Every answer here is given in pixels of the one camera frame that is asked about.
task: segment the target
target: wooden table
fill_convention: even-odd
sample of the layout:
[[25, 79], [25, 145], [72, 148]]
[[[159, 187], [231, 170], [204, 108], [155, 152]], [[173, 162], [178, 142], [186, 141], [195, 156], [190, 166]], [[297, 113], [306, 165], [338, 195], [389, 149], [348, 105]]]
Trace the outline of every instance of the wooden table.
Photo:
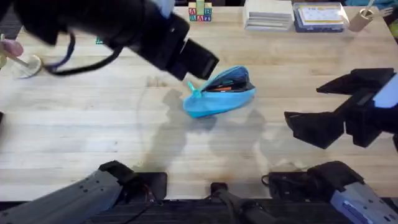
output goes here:
[[[346, 7], [349, 17], [357, 7]], [[175, 10], [188, 18], [187, 8]], [[183, 83], [125, 50], [111, 65], [74, 77], [45, 74], [18, 80], [9, 62], [0, 72], [0, 200], [32, 200], [118, 160], [134, 170], [166, 171], [168, 198], [201, 198], [212, 182], [243, 197], [265, 197], [260, 177], [272, 167], [347, 163], [382, 196], [398, 196], [398, 153], [391, 135], [369, 148], [344, 135], [327, 150], [299, 141], [284, 111], [331, 111], [346, 99], [316, 87], [354, 68], [395, 67], [398, 46], [383, 19], [358, 34], [297, 34], [243, 30], [240, 7], [215, 7], [212, 23], [191, 23], [189, 36], [220, 58], [214, 74], [247, 66], [257, 87], [241, 109], [203, 119], [182, 110]], [[27, 54], [46, 62], [64, 55], [68, 38], [45, 47], [24, 31]], [[96, 62], [110, 51], [77, 35], [69, 66]]]

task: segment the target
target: stack of books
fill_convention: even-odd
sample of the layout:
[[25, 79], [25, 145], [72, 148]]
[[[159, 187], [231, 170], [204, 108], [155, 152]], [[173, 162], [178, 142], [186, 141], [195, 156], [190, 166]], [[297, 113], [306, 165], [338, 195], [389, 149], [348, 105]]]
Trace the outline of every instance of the stack of books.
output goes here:
[[287, 31], [294, 23], [291, 1], [246, 0], [243, 24], [247, 30]]

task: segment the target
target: blue pencil case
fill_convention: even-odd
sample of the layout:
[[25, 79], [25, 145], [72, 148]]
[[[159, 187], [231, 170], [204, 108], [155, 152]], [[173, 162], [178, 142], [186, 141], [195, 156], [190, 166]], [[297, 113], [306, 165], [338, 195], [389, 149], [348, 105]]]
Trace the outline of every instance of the blue pencil case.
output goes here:
[[199, 89], [195, 89], [191, 83], [188, 84], [193, 93], [184, 100], [183, 108], [193, 118], [239, 108], [256, 92], [244, 66], [235, 66], [221, 72]]

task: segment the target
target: cup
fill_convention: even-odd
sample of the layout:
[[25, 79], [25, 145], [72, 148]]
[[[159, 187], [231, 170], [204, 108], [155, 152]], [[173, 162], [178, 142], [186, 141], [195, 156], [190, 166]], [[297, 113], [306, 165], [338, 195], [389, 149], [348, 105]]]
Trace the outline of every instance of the cup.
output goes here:
[[370, 10], [367, 11], [366, 15], [363, 15], [365, 9], [361, 9], [357, 15], [355, 15], [349, 22], [348, 29], [353, 32], [359, 32], [363, 30], [372, 20], [373, 18], [369, 17], [374, 13]]

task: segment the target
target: gray robot arm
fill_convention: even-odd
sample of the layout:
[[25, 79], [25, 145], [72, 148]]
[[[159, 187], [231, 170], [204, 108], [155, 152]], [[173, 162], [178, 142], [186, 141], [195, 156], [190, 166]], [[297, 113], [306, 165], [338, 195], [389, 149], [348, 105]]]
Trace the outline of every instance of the gray robot arm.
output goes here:
[[0, 212], [0, 224], [79, 224], [117, 201], [134, 172], [117, 161], [54, 193]]

